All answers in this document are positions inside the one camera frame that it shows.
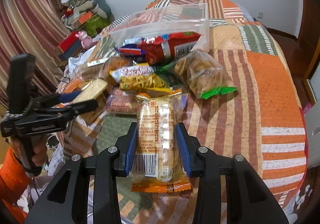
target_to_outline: pink object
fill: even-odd
[[[311,107],[311,103],[308,102],[308,104],[306,104],[305,108],[303,109],[303,115],[305,115],[311,109]]]
[[[79,31],[76,37],[81,40],[81,45],[84,49],[89,49],[92,46],[92,38],[87,35],[86,31]]]

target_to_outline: curtain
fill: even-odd
[[[6,86],[11,57],[36,56],[33,78],[41,94],[55,92],[62,71],[54,49],[69,30],[60,21],[60,0],[0,0],[0,103],[7,106]]]

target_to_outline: transparent plastic box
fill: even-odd
[[[154,37],[167,33],[194,31],[202,36],[196,48],[209,51],[208,5],[183,4],[137,12],[110,31],[118,47],[124,40]]]

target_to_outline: bed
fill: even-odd
[[[306,174],[307,144],[301,104],[283,52],[264,26],[229,0],[156,0],[147,8],[202,2],[209,7],[209,53],[226,68],[239,91],[208,100],[195,99],[190,93],[182,121],[190,135],[217,154],[244,155],[293,223],[297,218],[293,212],[295,197]],[[125,18],[101,32],[102,38],[87,61],[115,55],[108,31]],[[59,92],[64,91],[69,78],[66,70]],[[59,133],[66,158],[75,153],[90,156],[114,145],[135,120],[105,115],[101,108],[92,123],[78,117],[69,130]],[[130,178],[119,178],[121,215],[139,224],[191,223],[198,180],[191,182],[192,190],[149,194],[130,192]],[[223,223],[227,208],[225,190],[222,179]]]

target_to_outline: hand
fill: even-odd
[[[32,161],[36,166],[42,166],[47,160],[47,139],[47,135],[43,135],[33,147],[35,155],[32,157]],[[20,146],[22,143],[14,137],[9,138],[9,143],[11,144],[15,156],[20,159]]]

